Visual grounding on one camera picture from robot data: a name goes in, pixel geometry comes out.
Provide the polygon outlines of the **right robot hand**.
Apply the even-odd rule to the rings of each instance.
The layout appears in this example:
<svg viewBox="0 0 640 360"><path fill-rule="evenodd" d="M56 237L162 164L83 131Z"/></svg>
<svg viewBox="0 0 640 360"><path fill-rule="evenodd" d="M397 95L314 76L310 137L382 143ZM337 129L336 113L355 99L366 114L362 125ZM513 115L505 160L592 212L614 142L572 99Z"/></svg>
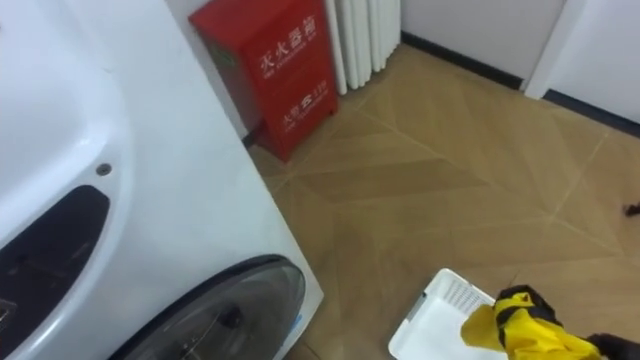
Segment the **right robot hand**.
<svg viewBox="0 0 640 360"><path fill-rule="evenodd" d="M640 344L608 333L592 334L587 341L608 360L639 360Z"/></svg>

